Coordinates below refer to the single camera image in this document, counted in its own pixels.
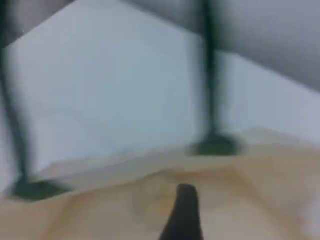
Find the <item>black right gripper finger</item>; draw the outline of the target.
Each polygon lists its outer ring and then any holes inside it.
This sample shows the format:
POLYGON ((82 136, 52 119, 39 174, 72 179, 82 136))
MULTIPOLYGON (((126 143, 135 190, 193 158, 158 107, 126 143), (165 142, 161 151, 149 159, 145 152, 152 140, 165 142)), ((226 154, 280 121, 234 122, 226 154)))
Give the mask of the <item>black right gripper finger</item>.
POLYGON ((194 185, 181 183, 160 240, 202 240, 199 199, 194 185))

